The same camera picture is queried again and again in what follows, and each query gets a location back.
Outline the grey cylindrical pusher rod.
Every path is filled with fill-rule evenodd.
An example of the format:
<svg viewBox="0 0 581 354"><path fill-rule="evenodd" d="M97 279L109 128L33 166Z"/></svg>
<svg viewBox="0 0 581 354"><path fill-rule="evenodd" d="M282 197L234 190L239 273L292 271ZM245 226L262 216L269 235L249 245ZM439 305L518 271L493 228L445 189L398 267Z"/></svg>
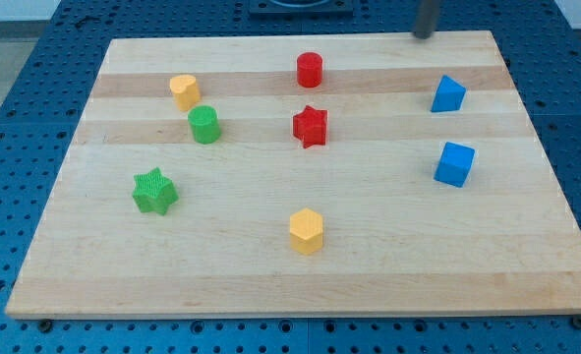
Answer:
<svg viewBox="0 0 581 354"><path fill-rule="evenodd" d="M441 0L420 0L412 33L418 39L428 39L436 31Z"/></svg>

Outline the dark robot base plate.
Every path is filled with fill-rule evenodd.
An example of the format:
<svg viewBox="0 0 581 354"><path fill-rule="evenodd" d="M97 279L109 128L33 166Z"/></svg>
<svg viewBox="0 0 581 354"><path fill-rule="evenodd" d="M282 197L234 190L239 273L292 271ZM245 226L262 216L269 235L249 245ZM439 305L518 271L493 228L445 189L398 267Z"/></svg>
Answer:
<svg viewBox="0 0 581 354"><path fill-rule="evenodd" d="M245 4L250 17L255 19L348 18L354 14L353 0L248 0Z"/></svg>

